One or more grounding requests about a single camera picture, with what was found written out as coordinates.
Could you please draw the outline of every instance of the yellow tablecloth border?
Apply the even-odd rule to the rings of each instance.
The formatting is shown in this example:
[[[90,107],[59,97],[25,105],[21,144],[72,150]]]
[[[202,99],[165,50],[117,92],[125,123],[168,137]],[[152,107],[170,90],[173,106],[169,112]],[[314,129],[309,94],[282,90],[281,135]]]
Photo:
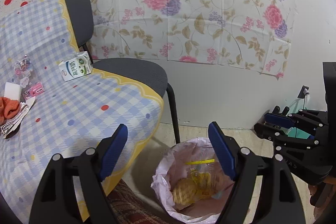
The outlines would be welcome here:
[[[79,52],[79,48],[78,48],[78,45],[77,45],[75,33],[74,33],[73,28],[72,28],[72,24],[71,24],[71,20],[70,20],[70,16],[69,16],[69,13],[68,13],[68,8],[67,8],[67,5],[65,3],[65,0],[59,0],[59,3],[63,7],[62,17],[67,21],[68,31],[70,33],[70,45],[74,48],[74,50],[76,52]],[[140,89],[142,97],[157,101],[158,104],[161,107],[158,123],[157,123],[155,129],[153,130],[152,134],[146,140],[139,141],[135,144],[133,155],[131,156],[130,160],[128,161],[128,163],[125,165],[125,167],[122,170],[119,170],[119,171],[113,173],[112,175],[110,175],[109,177],[107,177],[103,181],[104,192],[105,192],[106,195],[108,195],[109,193],[111,193],[111,191],[114,189],[114,187],[118,184],[118,182],[120,181],[120,179],[122,178],[124,173],[127,171],[127,169],[131,166],[131,164],[133,163],[135,158],[139,155],[139,153],[143,150],[143,148],[149,142],[151,137],[157,131],[157,129],[159,127],[159,124],[160,124],[159,122],[161,120],[161,115],[162,115],[162,112],[163,112],[163,99],[153,89],[151,89],[149,86],[147,86],[147,85],[145,85],[145,84],[143,84],[139,81],[136,81],[136,80],[133,80],[133,79],[130,79],[130,78],[126,78],[126,77],[121,76],[121,75],[116,75],[116,74],[113,74],[113,73],[110,73],[110,72],[107,72],[107,71],[99,70],[99,69],[93,69],[92,74],[94,74],[94,73],[99,73],[101,75],[102,79],[113,77],[117,80],[118,85],[130,85],[131,84],[131,85],[137,86]],[[85,221],[89,217],[89,212],[87,210],[85,201],[84,200],[79,201],[78,202],[78,207],[79,207],[79,211],[81,213],[82,219],[83,219],[83,221]]]

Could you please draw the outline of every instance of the power cord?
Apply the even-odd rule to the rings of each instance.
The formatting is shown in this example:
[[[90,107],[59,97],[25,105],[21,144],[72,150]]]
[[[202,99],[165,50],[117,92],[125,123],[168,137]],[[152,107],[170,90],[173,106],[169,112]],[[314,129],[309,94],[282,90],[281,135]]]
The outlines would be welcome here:
[[[306,102],[306,96],[309,94],[308,90],[307,89],[304,89],[303,90],[303,93],[304,93],[304,98],[303,98],[303,110],[305,109],[305,102]]]

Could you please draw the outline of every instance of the screw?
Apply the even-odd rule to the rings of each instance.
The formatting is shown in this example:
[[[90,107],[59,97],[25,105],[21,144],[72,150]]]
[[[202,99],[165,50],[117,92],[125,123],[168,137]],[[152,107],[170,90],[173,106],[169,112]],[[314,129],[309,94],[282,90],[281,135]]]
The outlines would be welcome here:
[[[243,153],[244,155],[248,155],[250,153],[250,150],[247,147],[242,147],[240,149],[240,152]]]
[[[86,151],[85,151],[85,153],[87,154],[87,155],[93,155],[94,153],[96,152],[96,150],[94,149],[94,148],[88,148]]]
[[[61,158],[61,155],[60,154],[55,154],[55,155],[53,155],[53,157],[52,157],[52,159],[54,160],[54,161],[57,161],[57,160],[59,160]]]
[[[276,154],[274,157],[278,161],[282,161],[283,160],[283,157],[280,154]]]

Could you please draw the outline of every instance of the floor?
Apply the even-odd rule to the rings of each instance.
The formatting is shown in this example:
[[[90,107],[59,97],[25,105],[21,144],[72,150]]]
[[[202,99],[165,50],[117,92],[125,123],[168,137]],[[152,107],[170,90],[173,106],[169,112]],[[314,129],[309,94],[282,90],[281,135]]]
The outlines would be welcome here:
[[[195,137],[208,137],[207,128],[179,126],[179,130],[181,142]],[[240,146],[249,147],[256,155],[267,157],[271,157],[273,155],[272,143],[267,140],[260,140],[251,130],[223,129],[223,133],[227,136],[234,137]],[[133,190],[133,192],[144,201],[145,206],[169,223],[175,223],[174,219],[169,217],[161,208],[150,185],[157,165],[161,161],[165,152],[174,144],[175,138],[172,125],[161,123],[154,137],[150,140],[145,149],[142,150],[123,177],[123,180]],[[313,223],[314,207],[309,203],[310,193],[308,191],[307,184],[295,175],[293,175],[293,177],[302,200],[306,223]],[[244,223],[251,223],[253,220],[255,209],[258,204],[260,187],[261,177],[257,177],[254,193],[250,203],[250,212],[247,214]]]

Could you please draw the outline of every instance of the blue gingham tablecloth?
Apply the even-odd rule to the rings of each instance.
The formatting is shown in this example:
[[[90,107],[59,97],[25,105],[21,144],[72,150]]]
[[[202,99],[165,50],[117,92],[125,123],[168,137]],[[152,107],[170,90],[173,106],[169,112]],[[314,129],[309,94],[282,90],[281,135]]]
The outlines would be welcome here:
[[[128,140],[103,188],[109,193],[156,131],[162,98],[134,80],[94,69],[64,82],[58,68],[78,51],[64,0],[37,0],[0,19],[0,87],[16,82],[14,63],[28,55],[45,92],[12,138],[0,138],[0,192],[23,223],[28,223],[35,191],[55,153],[79,155],[111,136],[120,123]],[[88,216],[79,182],[76,196],[82,218]]]

